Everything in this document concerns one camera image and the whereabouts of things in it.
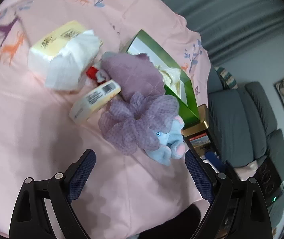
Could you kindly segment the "striped cushion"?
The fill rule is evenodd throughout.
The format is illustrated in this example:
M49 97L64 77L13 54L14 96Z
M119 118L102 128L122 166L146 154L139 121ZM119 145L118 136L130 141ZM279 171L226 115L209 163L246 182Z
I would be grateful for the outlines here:
M235 90L238 88L236 79L225 68L218 66L214 68L222 83L224 90Z

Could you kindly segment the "green cardboard box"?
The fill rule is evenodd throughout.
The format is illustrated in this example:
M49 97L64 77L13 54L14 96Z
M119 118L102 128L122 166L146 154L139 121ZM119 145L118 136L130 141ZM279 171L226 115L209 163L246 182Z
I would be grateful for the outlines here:
M179 115L182 117L185 128L189 128L199 122L197 102L193 92L191 80L181 69L177 62L144 30L140 30L122 49L121 52L130 55L145 53L149 56L154 67L156 65L178 68L180 75L180 94L178 97L169 87L165 85L166 94L173 95L179 102Z

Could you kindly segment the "grey sofa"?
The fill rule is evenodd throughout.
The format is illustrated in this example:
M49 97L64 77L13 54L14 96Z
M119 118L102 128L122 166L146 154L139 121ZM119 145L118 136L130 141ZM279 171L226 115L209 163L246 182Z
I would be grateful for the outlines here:
M242 180L253 177L269 157L284 181L284 138L269 99L257 81L224 90L211 67L207 81L210 127L216 136L222 162L228 162ZM284 212L284 192L268 207L272 228Z

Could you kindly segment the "cream yellow towel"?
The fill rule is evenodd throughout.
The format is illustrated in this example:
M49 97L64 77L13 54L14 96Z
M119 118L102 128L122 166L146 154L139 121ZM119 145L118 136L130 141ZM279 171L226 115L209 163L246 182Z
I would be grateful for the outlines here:
M168 66L156 65L155 68L162 75L164 84L169 87L178 97L180 94L180 75L181 70L178 68L170 68Z

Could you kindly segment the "blue plush elephant toy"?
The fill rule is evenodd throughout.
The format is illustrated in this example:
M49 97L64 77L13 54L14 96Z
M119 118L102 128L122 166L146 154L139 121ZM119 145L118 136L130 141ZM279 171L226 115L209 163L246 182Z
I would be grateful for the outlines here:
M156 132L160 147L155 151L146 151L146 154L154 161L169 166L171 159L180 159L186 152L182 129L184 121L181 116L176 116L168 133Z

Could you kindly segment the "purple mesh bath sponge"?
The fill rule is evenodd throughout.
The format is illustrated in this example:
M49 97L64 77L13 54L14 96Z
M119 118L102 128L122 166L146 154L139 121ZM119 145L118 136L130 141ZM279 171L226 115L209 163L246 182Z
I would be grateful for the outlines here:
M123 155L134 154L139 148L152 152L160 148L157 133L168 133L178 112L174 96L144 97L135 92L128 103L112 99L99 119L99 128L104 139Z

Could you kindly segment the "red white sock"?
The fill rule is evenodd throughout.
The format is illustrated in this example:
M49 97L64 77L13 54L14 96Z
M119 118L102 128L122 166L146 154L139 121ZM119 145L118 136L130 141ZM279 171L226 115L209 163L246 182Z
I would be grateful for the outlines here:
M107 72L105 72L101 68L101 64L99 62L95 63L94 65L90 66L86 71L87 77L91 80L96 81L98 85L101 85L110 80Z

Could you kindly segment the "black gold tin box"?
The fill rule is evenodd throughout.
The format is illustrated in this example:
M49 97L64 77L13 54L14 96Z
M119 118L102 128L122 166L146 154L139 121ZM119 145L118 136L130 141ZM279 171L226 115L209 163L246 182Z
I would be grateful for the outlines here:
M205 154L214 153L219 157L219 146L213 129L210 127L210 113L205 104L198 107L200 122L192 127L184 129L182 134L189 149L192 149L201 157L206 159Z

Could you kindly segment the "purple cloth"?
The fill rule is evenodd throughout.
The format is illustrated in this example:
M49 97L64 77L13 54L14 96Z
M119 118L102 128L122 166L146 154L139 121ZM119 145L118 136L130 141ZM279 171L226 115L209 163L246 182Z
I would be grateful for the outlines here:
M145 53L106 52L101 59L101 69L121 87L121 96L129 102L140 92L144 97L165 94L162 75Z

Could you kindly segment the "grey curtain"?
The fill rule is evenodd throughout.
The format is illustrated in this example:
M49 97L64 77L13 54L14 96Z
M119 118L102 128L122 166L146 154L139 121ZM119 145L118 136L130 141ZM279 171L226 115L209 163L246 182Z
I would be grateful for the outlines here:
M214 66L284 33L283 0L162 0L200 33Z

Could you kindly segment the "pink printed tablecloth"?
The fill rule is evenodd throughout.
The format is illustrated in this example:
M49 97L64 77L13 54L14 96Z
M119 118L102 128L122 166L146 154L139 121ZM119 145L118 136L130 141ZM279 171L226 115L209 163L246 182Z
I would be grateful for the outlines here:
M92 29L102 52L118 52L146 31L190 77L207 103L211 63L198 32L161 0L4 0L0 4L0 232L25 178L48 179L90 148L96 165L76 214L91 238L126 238L177 216L201 200L184 160L169 167L143 151L124 156L101 135L96 112L82 126L69 111L81 93L60 94L28 70L29 48L70 21Z

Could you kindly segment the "large yellow tissue pack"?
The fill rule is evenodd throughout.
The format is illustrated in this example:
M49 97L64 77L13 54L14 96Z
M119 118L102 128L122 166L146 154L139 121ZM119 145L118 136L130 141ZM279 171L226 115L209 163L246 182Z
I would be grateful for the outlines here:
M41 38L29 49L28 68L56 91L79 91L86 82L103 41L93 30L70 21Z

